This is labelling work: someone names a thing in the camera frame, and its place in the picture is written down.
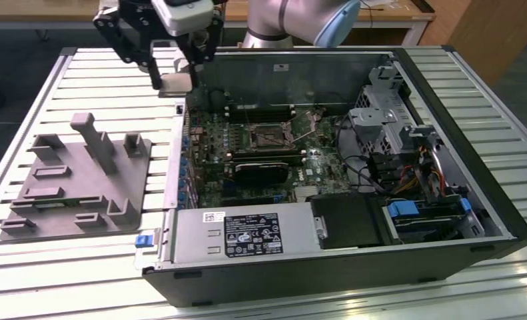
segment blue latch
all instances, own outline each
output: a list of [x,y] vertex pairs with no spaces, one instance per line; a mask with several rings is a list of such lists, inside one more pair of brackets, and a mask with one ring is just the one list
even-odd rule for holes
[[135,239],[135,248],[151,248],[153,247],[153,236],[152,235],[137,235]]
[[415,201],[395,201],[387,206],[390,216],[395,218],[402,215],[418,215],[419,210],[415,205]]
[[460,199],[460,205],[462,205],[462,209],[464,210],[464,212],[470,212],[472,210],[472,207],[470,206],[470,202],[468,202],[467,198]]

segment gray plastic holder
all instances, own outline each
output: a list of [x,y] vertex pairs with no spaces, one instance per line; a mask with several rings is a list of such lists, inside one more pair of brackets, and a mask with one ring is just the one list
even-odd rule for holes
[[28,151],[36,160],[11,214],[3,241],[96,235],[140,226],[151,141],[139,133],[111,141],[93,128],[91,113],[76,113],[71,127],[85,143],[39,135]]

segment metal slotted table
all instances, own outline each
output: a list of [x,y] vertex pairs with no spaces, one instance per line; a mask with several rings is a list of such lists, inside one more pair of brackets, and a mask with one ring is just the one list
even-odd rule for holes
[[[527,130],[455,52],[407,51],[527,220]],[[164,73],[173,70],[176,53],[156,52]],[[419,101],[414,105],[430,122]],[[25,152],[33,135],[56,133],[64,142],[80,141],[68,122],[75,112],[91,111],[95,127],[112,140],[136,131],[153,142],[140,230],[159,226],[177,103],[156,98],[148,76],[109,49],[64,49],[0,163],[0,221],[35,159]],[[0,244],[0,319],[527,318],[527,247],[435,283],[176,309],[133,266],[137,233]],[[155,252],[143,257],[153,260]]]

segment power supply label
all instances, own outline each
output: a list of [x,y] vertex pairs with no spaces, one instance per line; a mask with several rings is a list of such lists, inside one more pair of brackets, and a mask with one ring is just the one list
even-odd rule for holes
[[225,217],[224,236],[229,258],[283,253],[276,213]]

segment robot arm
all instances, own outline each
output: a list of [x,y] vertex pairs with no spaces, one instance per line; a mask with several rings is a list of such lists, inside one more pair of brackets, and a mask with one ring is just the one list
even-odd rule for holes
[[338,47],[360,10],[358,0],[251,0],[245,48],[289,48],[291,36]]
[[[119,6],[99,11],[93,24],[125,63],[135,62],[151,76],[153,89],[163,87],[153,58],[153,42],[172,40],[191,65],[211,61],[215,56],[223,18],[215,5],[227,0],[119,0]],[[139,33],[139,43],[124,34],[120,20]],[[203,45],[196,45],[192,32],[205,30]],[[189,68],[192,86],[197,87],[196,70]]]
[[[192,87],[199,86],[195,66],[212,61],[223,28],[220,11],[228,0],[119,0],[119,6],[99,11],[93,24],[125,63],[135,62],[151,76],[153,89],[163,89],[153,58],[153,42],[176,41],[191,67]],[[251,0],[244,47],[292,47],[291,35],[318,47],[336,47],[344,40],[360,9],[358,0]],[[124,20],[137,31],[133,43],[119,26]],[[204,30],[197,45],[192,33]]]

